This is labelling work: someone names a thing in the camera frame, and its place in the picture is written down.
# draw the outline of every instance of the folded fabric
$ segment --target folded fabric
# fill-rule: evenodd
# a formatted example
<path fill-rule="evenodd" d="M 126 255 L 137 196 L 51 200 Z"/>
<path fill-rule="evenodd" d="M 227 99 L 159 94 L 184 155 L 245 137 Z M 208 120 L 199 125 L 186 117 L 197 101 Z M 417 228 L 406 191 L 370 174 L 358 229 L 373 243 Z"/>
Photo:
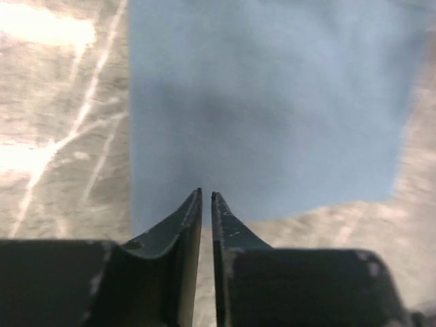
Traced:
<path fill-rule="evenodd" d="M 132 234 L 197 187 L 245 221 L 389 197 L 434 13 L 430 0 L 130 0 Z"/>

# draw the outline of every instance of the blue cloth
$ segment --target blue cloth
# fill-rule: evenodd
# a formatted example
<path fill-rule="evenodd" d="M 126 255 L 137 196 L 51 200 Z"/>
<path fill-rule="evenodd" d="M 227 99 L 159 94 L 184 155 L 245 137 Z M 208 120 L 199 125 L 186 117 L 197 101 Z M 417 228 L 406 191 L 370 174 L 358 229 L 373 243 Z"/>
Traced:
<path fill-rule="evenodd" d="M 130 0 L 131 228 L 392 193 L 430 0 Z"/>

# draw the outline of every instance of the brown surface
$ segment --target brown surface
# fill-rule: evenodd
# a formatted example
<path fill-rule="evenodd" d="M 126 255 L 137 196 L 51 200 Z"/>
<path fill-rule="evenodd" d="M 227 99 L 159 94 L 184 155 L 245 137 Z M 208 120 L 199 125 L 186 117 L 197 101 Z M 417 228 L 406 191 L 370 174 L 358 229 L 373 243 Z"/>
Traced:
<path fill-rule="evenodd" d="M 38 44 L 0 33 L 0 236 L 126 240 L 126 3 L 27 4 L 92 22 L 95 41 L 81 53 L 62 40 Z M 424 71 L 395 199 L 250 225 L 278 247 L 379 252 L 409 307 L 436 300 L 436 65 Z M 196 326 L 214 321 L 211 245 L 211 231 L 204 230 Z"/>

